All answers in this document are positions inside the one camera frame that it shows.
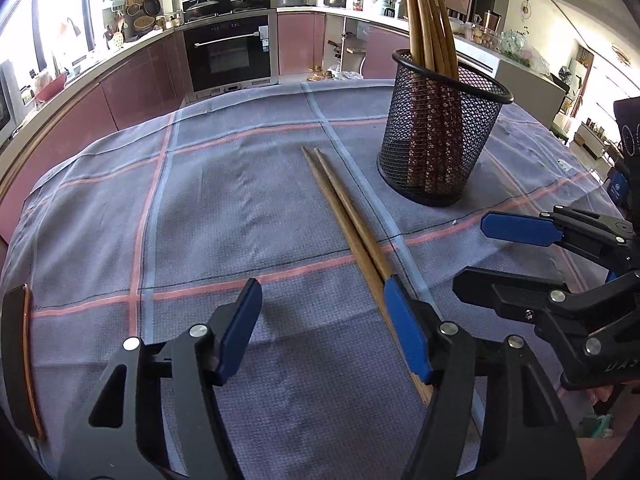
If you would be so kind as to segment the pink sleeve forearm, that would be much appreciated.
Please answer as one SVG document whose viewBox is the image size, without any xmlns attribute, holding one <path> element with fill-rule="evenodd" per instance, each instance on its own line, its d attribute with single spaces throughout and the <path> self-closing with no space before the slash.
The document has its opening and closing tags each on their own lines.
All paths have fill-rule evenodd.
<svg viewBox="0 0 640 480">
<path fill-rule="evenodd" d="M 577 440 L 587 479 L 639 480 L 639 429 L 609 439 Z"/>
</svg>

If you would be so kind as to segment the person's right hand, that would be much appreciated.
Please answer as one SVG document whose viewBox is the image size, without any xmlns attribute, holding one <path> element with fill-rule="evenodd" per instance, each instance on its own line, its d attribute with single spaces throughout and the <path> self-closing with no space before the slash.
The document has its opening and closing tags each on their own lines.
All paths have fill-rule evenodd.
<svg viewBox="0 0 640 480">
<path fill-rule="evenodd" d="M 587 396 L 589 402 L 592 405 L 598 403 L 615 402 L 620 394 L 623 392 L 623 385 L 610 385 L 604 387 L 597 387 L 587 390 Z"/>
</svg>

